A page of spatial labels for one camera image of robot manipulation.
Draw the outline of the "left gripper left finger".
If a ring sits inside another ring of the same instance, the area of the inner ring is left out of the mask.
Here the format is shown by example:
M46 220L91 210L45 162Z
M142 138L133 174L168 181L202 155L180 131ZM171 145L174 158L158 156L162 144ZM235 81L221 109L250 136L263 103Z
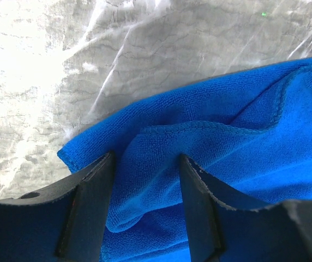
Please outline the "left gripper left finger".
M0 200L0 261L98 261L115 178L109 152L17 199Z

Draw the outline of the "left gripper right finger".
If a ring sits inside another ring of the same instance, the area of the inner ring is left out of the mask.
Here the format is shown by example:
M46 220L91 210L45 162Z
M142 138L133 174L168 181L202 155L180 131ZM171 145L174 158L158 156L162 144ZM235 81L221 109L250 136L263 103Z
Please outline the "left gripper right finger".
M312 261L312 201L268 204L186 155L179 165L192 261Z

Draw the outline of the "large blue towel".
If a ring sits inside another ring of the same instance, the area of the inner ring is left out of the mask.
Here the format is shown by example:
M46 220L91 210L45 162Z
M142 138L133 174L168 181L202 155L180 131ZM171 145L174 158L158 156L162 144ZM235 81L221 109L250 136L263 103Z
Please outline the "large blue towel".
M312 58L132 103L57 153L77 172L117 159L102 261L189 261L178 158L268 203L312 200Z

